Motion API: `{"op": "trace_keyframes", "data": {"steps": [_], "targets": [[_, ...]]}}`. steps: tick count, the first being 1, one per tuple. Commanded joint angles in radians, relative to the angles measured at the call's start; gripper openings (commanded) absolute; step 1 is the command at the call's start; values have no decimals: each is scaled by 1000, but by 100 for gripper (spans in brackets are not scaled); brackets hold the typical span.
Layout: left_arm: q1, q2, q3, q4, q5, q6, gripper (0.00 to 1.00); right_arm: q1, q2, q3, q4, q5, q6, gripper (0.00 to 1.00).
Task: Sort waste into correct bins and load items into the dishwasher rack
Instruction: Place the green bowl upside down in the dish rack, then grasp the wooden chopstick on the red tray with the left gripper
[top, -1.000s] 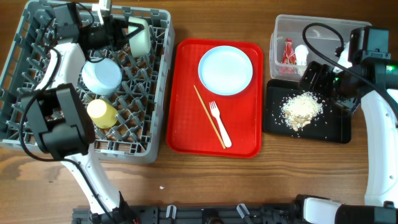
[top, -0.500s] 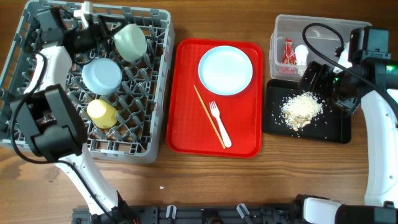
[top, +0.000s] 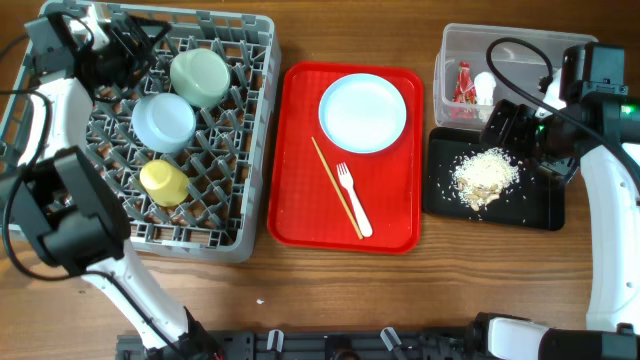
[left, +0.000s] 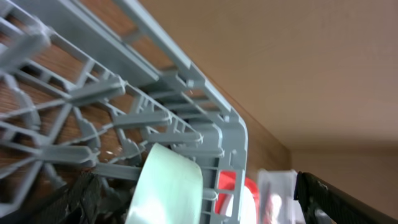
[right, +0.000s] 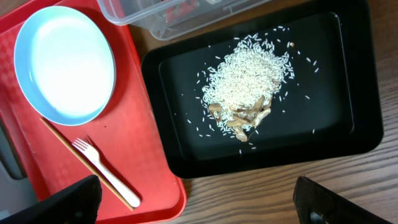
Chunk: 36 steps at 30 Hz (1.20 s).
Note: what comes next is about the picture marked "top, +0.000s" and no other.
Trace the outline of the light green bowl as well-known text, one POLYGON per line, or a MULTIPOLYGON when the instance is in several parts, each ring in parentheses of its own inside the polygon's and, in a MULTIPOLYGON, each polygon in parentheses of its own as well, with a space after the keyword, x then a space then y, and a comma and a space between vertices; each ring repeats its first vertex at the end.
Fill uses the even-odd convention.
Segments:
POLYGON ((171 62, 170 79, 179 96, 201 108, 218 105, 231 83, 226 62, 214 51, 204 48, 177 55, 171 62))

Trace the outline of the light blue bowl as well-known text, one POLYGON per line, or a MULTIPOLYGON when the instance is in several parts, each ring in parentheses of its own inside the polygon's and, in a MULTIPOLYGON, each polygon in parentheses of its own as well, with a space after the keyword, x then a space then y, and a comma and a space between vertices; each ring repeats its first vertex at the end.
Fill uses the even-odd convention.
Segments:
POLYGON ((135 105, 131 123, 145 147, 161 153, 175 153, 188 146, 196 130, 191 105, 173 93, 141 98, 135 105))

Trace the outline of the food scraps and rice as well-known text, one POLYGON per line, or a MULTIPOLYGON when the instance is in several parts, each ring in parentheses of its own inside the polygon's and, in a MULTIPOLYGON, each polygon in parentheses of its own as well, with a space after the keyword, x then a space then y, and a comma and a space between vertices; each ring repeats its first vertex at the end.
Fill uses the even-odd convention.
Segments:
POLYGON ((479 218, 521 184, 524 162, 505 149, 492 147, 468 150, 453 156, 445 165, 442 179, 435 181, 436 192, 447 205, 458 204, 479 218))

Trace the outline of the white tissue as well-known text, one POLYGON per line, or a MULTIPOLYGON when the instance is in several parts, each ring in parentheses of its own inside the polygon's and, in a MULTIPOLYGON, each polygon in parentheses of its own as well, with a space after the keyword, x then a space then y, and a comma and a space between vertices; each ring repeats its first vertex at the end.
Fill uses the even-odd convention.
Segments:
POLYGON ((476 104, 483 106, 483 109, 479 110, 478 115, 483 122, 487 122, 492 114, 494 105, 493 96, 496 86, 496 79, 491 72, 481 72, 474 78, 476 104))

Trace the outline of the red snack wrapper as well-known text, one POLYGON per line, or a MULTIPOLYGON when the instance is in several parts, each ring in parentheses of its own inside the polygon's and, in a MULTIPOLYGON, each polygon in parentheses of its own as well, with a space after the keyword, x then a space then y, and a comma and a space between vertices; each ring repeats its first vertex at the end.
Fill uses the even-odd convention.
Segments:
MULTIPOLYGON (((459 104, 475 105, 476 90, 471 78, 470 64, 460 62, 458 66, 458 76, 454 92, 453 102, 459 104)), ((474 117, 474 110, 468 107, 454 108, 452 117, 454 119, 471 119, 474 117)))

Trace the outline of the yellow plastic cup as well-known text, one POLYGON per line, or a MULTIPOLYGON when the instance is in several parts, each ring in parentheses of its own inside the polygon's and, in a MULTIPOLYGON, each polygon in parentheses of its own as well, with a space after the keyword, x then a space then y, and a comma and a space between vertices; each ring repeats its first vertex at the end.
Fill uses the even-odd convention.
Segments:
POLYGON ((147 194, 158 205, 172 207, 188 197, 188 177, 164 160, 152 160, 140 171, 140 182, 147 194))

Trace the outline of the white round plate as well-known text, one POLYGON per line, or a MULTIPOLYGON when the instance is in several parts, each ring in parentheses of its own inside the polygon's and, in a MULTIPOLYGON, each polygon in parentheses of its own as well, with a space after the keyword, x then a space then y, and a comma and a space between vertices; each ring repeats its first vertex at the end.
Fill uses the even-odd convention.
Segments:
POLYGON ((391 82, 355 73, 337 79, 325 90, 318 121, 335 146, 355 154, 372 154, 400 138, 408 123, 408 110, 391 82))

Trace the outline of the wooden chopstick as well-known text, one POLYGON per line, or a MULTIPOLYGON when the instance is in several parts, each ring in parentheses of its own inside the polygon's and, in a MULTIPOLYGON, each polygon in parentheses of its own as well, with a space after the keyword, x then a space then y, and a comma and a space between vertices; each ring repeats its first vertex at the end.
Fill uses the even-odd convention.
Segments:
POLYGON ((347 204, 346 199, 345 199, 344 195, 342 194, 342 191, 340 190, 340 187, 339 187, 339 185, 338 185, 338 183, 336 181, 336 178, 334 177, 333 172, 331 171, 331 169, 329 167, 329 164, 328 164, 326 158, 324 157, 324 154, 323 154, 322 150, 320 149, 316 139, 313 136, 311 136, 311 141, 312 141, 313 146, 314 146, 314 148, 316 150, 316 153, 317 153, 317 155, 318 155, 318 157, 319 157, 319 159, 320 159, 320 161, 321 161, 321 163, 323 165, 323 168, 324 168, 327 176, 329 177, 329 180, 330 180, 330 182, 331 182, 331 184, 332 184, 332 186, 333 186, 333 188, 334 188, 334 190, 335 190, 335 192, 336 192, 336 194, 337 194, 337 196, 338 196, 338 198, 339 198, 339 200, 340 200, 340 202, 341 202, 341 204, 342 204, 342 206, 343 206, 343 208, 344 208, 344 210, 345 210, 345 212, 347 214, 347 217, 348 217, 349 221, 351 222, 351 224, 352 224, 352 226, 353 226, 353 228, 354 228, 354 230, 356 232, 357 238, 359 240, 363 240, 364 237, 363 237, 363 235, 361 233, 361 230, 360 230, 360 228, 359 228, 359 226, 358 226, 358 224, 356 222, 356 219, 355 219, 355 217, 354 217, 349 205, 347 204))

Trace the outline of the white plastic fork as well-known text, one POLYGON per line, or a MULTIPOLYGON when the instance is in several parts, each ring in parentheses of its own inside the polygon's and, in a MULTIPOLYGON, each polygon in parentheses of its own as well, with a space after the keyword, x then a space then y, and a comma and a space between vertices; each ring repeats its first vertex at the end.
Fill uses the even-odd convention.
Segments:
POLYGON ((345 162, 339 163, 337 173, 340 184, 347 191, 359 230, 363 237, 371 237, 373 228, 355 191, 353 176, 345 162))

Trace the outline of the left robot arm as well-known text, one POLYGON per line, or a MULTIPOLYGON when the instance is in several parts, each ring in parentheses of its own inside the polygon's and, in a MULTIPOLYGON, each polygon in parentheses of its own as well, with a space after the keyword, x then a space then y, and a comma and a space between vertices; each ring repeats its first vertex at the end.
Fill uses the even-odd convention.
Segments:
POLYGON ((169 30, 132 15, 101 22, 60 10, 27 24, 32 119, 16 167, 1 177, 1 224, 17 225, 61 280, 100 290, 136 328, 144 358, 220 359, 221 345, 138 257, 120 199, 85 153, 100 91, 137 85, 169 30))

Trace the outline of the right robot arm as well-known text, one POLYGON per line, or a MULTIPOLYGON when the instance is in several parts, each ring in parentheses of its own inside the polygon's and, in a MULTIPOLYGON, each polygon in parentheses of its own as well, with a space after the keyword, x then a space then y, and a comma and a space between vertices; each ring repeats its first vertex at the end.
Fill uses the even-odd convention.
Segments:
POLYGON ((562 330, 480 313, 467 328, 469 356, 496 359, 636 359, 639 356, 639 101, 624 84, 624 50, 589 42, 565 50, 556 109, 490 71, 526 99, 499 101, 481 132, 545 175, 565 182, 560 161, 578 162, 590 206, 592 286, 586 327, 562 330))

